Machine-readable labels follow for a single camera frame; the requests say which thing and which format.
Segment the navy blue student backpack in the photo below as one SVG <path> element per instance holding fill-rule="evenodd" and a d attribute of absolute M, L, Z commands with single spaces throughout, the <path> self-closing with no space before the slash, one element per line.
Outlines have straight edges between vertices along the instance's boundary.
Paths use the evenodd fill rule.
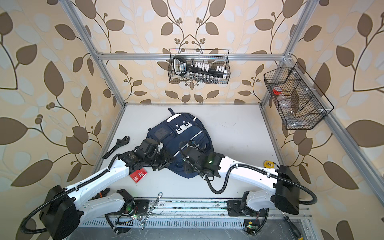
<path fill-rule="evenodd" d="M 174 157 L 175 161 L 168 167 L 170 171 L 186 179 L 194 178 L 198 173 L 185 170 L 190 165 L 183 160 L 180 149 L 185 149 L 188 142 L 191 142 L 203 153 L 209 154 L 214 151 L 213 142 L 205 126 L 197 117 L 190 113 L 175 113 L 172 108 L 168 110 L 172 115 L 148 129 L 147 138 L 162 143 L 163 149 Z"/>

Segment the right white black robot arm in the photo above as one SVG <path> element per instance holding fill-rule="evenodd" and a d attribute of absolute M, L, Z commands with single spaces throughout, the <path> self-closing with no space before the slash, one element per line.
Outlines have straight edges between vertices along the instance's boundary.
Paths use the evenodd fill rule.
<path fill-rule="evenodd" d="M 259 191 L 245 191 L 240 204 L 243 214 L 250 216 L 261 209 L 269 212 L 276 207 L 288 215 L 298 215 L 300 205 L 314 205 L 316 194 L 304 187 L 287 166 L 277 169 L 260 168 L 236 161 L 220 153 L 204 153 L 199 147 L 187 144 L 179 152 L 188 167 L 198 173 L 216 195 L 222 194 L 230 179 L 260 188 Z"/>

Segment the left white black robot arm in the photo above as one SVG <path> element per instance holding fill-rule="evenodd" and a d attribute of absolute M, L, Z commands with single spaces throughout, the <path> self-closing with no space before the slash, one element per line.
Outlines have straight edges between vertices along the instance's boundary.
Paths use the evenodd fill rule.
<path fill-rule="evenodd" d="M 174 157 L 153 139 L 145 139 L 132 151 L 113 156 L 109 165 L 90 177 L 62 188 L 50 189 L 45 202 L 29 213 L 21 222 L 23 234 L 48 232 L 54 240 L 63 240 L 88 218 L 120 211 L 126 195 L 115 194 L 107 204 L 93 197 L 112 183 L 123 179 L 143 167 L 162 170 L 174 161 Z"/>

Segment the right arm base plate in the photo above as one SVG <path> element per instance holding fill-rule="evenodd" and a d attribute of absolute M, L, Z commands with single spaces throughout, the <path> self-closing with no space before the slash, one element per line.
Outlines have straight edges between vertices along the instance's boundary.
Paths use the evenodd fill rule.
<path fill-rule="evenodd" d="M 230 217 L 265 217 L 266 210 L 261 209 L 259 211 L 254 211 L 246 206 L 242 205 L 240 200 L 228 200 L 227 201 L 227 211 Z"/>

